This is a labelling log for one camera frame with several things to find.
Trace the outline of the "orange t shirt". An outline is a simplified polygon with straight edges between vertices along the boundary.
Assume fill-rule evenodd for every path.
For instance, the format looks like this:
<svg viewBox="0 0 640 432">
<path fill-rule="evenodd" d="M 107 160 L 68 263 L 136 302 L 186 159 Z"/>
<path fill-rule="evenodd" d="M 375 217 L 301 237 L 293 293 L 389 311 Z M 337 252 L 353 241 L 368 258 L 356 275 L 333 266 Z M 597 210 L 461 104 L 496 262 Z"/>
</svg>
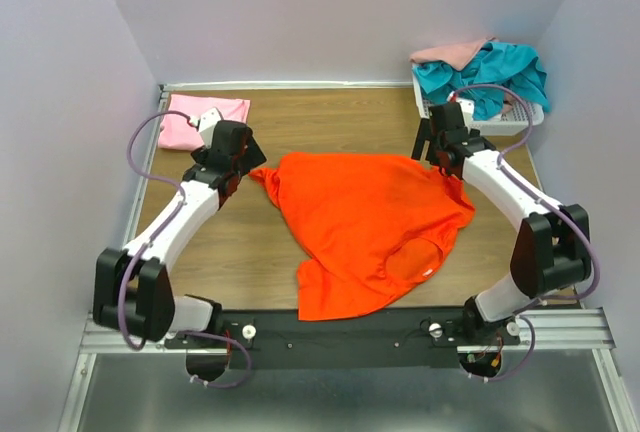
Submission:
<svg viewBox="0 0 640 432">
<path fill-rule="evenodd" d="M 250 177 L 309 258 L 298 317 L 377 312 L 429 280 L 475 207 L 461 180 L 399 155 L 289 153 Z"/>
</svg>

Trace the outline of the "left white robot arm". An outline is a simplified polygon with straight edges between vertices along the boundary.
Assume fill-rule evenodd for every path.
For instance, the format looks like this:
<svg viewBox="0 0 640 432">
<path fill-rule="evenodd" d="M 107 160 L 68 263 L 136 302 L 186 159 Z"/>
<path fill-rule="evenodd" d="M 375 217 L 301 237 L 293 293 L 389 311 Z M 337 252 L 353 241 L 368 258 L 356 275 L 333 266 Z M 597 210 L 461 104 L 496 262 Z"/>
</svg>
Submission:
<svg viewBox="0 0 640 432">
<path fill-rule="evenodd" d="M 175 195 L 153 222 L 120 249 L 97 258 L 92 317 L 119 331 L 133 349 L 169 333 L 186 333 L 201 347 L 214 345 L 222 332 L 222 307 L 196 296 L 176 296 L 170 272 L 195 233 L 236 192 L 250 171 L 265 163 L 252 129 L 226 120 L 217 110 L 190 125 L 203 144 L 193 165 L 170 184 Z"/>
</svg>

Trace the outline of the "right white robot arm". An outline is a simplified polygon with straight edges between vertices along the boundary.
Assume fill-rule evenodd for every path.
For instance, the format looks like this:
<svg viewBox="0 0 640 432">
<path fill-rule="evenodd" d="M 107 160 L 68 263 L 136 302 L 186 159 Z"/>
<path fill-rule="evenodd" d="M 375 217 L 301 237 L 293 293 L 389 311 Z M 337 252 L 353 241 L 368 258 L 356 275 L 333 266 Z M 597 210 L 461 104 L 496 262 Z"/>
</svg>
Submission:
<svg viewBox="0 0 640 432">
<path fill-rule="evenodd" d="M 508 273 L 463 306 L 459 323 L 467 341 L 483 343 L 516 313 L 597 279 L 587 211 L 561 204 L 526 180 L 503 152 L 466 124 L 460 103 L 425 109 L 411 157 L 474 186 L 517 232 Z"/>
</svg>

